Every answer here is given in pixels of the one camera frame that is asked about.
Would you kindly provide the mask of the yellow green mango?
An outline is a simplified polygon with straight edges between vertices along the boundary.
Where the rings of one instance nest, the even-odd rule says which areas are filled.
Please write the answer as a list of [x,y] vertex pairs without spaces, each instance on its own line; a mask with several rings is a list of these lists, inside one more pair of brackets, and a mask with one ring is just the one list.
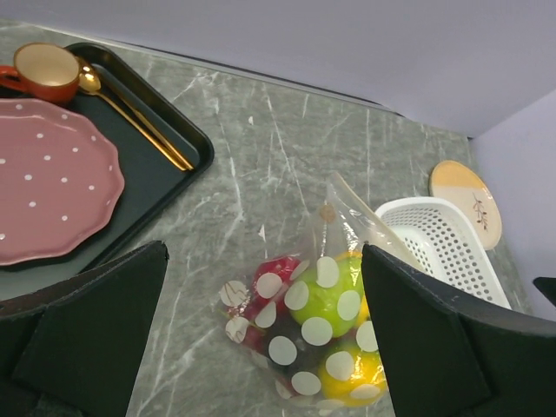
[[364,351],[354,342],[329,349],[318,368],[318,376],[324,397],[339,400],[346,407],[373,404],[388,389],[379,351]]

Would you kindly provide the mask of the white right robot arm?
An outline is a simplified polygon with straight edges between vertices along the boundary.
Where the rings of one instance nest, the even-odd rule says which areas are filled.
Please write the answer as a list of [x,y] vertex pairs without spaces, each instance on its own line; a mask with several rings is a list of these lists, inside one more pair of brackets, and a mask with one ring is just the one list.
[[552,277],[537,277],[533,285],[556,306],[556,279]]

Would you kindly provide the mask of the red apple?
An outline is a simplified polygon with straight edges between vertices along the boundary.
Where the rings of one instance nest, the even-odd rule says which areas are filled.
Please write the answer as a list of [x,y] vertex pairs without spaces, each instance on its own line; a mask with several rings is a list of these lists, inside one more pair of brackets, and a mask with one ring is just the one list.
[[292,256],[283,256],[265,261],[255,271],[251,284],[252,298],[248,310],[252,318],[271,301],[276,303],[276,313],[286,310],[284,296],[292,281],[292,274],[301,261]]

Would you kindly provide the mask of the dark purple mangosteen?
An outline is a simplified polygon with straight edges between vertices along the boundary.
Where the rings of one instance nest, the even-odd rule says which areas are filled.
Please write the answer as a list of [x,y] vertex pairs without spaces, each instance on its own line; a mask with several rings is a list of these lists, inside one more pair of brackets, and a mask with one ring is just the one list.
[[263,353],[275,372],[287,377],[317,367],[328,348],[314,346],[302,337],[301,326],[289,315],[280,317],[262,338]]

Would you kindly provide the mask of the green apple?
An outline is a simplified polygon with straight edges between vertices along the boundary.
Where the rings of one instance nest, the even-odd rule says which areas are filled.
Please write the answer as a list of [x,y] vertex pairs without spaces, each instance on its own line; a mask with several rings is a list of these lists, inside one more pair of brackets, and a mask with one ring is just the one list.
[[355,324],[361,306],[361,271],[355,272],[336,258],[322,256],[314,267],[303,271],[284,296],[284,303],[299,323],[320,317],[339,338]]

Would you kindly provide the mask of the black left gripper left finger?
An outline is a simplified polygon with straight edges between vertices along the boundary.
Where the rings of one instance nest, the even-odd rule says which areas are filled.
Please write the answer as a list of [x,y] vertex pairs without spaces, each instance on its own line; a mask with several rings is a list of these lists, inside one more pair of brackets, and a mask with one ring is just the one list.
[[1,303],[1,414],[47,394],[88,416],[126,414],[169,262],[153,241]]

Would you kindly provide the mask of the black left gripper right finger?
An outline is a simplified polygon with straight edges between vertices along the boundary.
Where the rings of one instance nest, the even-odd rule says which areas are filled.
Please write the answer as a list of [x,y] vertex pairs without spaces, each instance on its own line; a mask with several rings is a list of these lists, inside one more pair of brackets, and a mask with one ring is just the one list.
[[555,323],[365,245],[361,272],[398,416],[553,416]]

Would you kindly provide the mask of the yellow pear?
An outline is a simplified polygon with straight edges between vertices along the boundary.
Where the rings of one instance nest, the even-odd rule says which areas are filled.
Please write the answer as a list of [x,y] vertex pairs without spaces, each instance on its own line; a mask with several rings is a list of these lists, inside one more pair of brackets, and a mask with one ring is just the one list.
[[[348,264],[353,271],[360,272],[361,258],[362,258],[361,252],[352,251],[352,252],[344,252],[343,254],[338,255],[336,257],[336,260],[338,262],[344,262]],[[370,319],[370,313],[367,305],[367,299],[365,294],[362,294],[360,311],[358,313],[355,325],[360,326],[364,321],[367,321],[369,319]]]

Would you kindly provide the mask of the clear polka dot zip bag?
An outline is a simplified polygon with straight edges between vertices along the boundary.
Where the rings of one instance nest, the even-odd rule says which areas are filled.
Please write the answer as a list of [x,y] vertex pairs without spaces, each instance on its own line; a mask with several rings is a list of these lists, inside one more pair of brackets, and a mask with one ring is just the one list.
[[218,301],[226,336],[268,371],[279,395],[322,414],[372,405],[387,392],[362,250],[375,245],[418,263],[341,175],[326,191],[299,243],[225,281]]

